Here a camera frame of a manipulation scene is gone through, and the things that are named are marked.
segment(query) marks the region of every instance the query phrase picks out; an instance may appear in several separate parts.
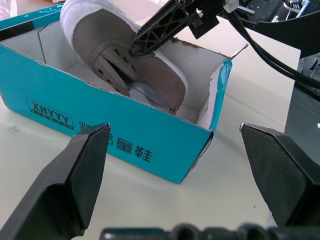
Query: black cable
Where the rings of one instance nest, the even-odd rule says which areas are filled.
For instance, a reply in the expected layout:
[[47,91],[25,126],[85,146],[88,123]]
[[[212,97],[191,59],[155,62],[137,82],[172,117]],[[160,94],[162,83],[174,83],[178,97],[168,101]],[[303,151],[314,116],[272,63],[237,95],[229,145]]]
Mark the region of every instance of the black cable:
[[300,84],[305,84],[313,88],[320,89],[320,82],[303,75],[302,73],[294,70],[293,68],[287,66],[283,62],[276,59],[274,56],[265,51],[260,45],[258,45],[249,35],[242,22],[239,20],[235,12],[228,13],[224,11],[224,15],[228,18],[231,25],[249,42],[256,53],[272,68],[288,78],[295,80]]

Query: canvas shoe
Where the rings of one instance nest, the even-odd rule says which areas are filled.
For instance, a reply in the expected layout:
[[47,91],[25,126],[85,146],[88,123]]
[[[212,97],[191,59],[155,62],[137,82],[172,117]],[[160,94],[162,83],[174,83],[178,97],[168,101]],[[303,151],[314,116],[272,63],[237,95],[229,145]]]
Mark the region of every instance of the canvas shoe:
[[108,0],[67,0],[60,22],[67,41],[92,71],[122,95],[138,84],[150,102],[175,114],[188,93],[184,74],[159,50],[144,57],[129,52],[139,26]]

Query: shoe box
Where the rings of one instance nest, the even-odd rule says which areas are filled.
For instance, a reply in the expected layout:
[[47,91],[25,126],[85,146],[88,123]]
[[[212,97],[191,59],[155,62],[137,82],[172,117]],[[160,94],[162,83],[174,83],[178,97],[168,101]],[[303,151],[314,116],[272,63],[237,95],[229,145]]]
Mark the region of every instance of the shoe box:
[[213,139],[232,59],[247,46],[244,39],[233,41],[235,31],[223,21],[198,40],[185,28],[161,47],[189,84],[174,116],[113,92],[98,78],[68,45],[59,23],[61,8],[0,21],[5,105],[69,136],[110,123],[109,154],[180,184]]

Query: cardboard box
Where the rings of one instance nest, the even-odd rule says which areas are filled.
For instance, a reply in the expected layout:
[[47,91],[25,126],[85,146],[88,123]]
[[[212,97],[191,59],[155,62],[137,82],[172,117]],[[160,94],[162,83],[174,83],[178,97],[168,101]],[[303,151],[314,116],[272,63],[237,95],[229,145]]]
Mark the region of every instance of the cardboard box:
[[[69,136],[109,122],[109,154],[181,183],[212,141],[234,56],[204,49],[188,29],[178,35],[181,40],[161,47],[189,82],[173,116],[139,102],[139,96],[114,92],[97,77],[68,45],[61,7],[0,21],[0,92],[6,106]],[[241,42],[233,54],[245,47]]]

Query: white table surface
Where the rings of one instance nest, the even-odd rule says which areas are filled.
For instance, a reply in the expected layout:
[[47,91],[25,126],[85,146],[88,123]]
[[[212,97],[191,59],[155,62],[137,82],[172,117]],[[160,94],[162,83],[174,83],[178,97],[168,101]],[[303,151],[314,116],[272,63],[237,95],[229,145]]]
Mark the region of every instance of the white table surface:
[[[241,38],[234,34],[234,41]],[[275,57],[297,67],[299,50],[251,34]],[[175,185],[108,155],[91,223],[80,239],[98,239],[104,227],[265,226],[269,210],[254,182],[239,126],[246,122],[283,132],[293,85],[250,46],[244,49],[233,60],[213,142],[186,180]],[[69,140],[0,102],[0,228]]]

